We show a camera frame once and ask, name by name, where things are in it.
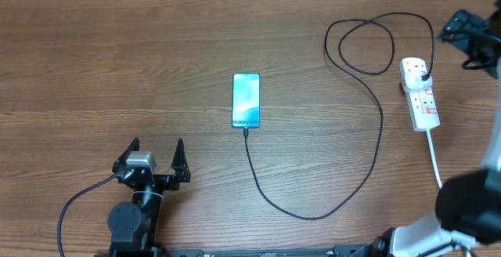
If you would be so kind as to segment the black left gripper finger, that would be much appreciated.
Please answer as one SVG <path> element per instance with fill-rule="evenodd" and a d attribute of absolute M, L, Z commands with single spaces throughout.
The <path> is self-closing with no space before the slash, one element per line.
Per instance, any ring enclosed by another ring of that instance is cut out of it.
<path fill-rule="evenodd" d="M 171 161 L 171 168 L 175 172 L 187 172 L 189 170 L 185 155 L 184 141 L 181 138 L 178 139 L 175 154 Z"/>
<path fill-rule="evenodd" d="M 135 137 L 132 140 L 131 144 L 128 146 L 128 148 L 114 162 L 114 167 L 120 167 L 122 165 L 125 165 L 126 161 L 128 159 L 128 156 L 131 154 L 131 152 L 133 152 L 133 151 L 139 151 L 139 149 L 140 149 L 140 140 L 139 140 L 138 137 Z"/>

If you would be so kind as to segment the blue Galaxy smartphone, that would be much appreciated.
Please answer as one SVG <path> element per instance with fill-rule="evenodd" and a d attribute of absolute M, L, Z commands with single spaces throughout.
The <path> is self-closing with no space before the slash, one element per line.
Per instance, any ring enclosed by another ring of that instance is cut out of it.
<path fill-rule="evenodd" d="M 261 121 L 261 75 L 237 73 L 232 78 L 232 127 L 257 129 Z"/>

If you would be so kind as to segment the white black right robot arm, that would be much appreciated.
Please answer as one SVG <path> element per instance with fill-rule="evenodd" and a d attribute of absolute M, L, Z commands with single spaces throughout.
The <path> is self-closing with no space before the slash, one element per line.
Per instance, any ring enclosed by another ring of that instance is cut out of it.
<path fill-rule="evenodd" d="M 439 34 L 466 53 L 465 70 L 484 70 L 500 78 L 500 11 L 487 20 L 458 10 Z M 470 252 L 500 240 L 500 118 L 496 117 L 480 170 L 443 184 L 434 212 L 408 226 L 390 228 L 357 256 L 442 256 L 456 249 Z"/>

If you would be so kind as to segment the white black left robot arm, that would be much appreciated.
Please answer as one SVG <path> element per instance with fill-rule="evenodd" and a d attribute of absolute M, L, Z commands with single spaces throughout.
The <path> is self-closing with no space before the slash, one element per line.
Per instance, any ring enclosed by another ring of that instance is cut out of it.
<path fill-rule="evenodd" d="M 171 161 L 172 174 L 156 174 L 157 164 L 149 151 L 140 150 L 134 138 L 115 161 L 112 172 L 117 181 L 133 190 L 130 201 L 114 206 L 107 219 L 111 232 L 110 256 L 168 256 L 156 241 L 164 192 L 179 190 L 190 181 L 184 142 L 179 139 Z"/>

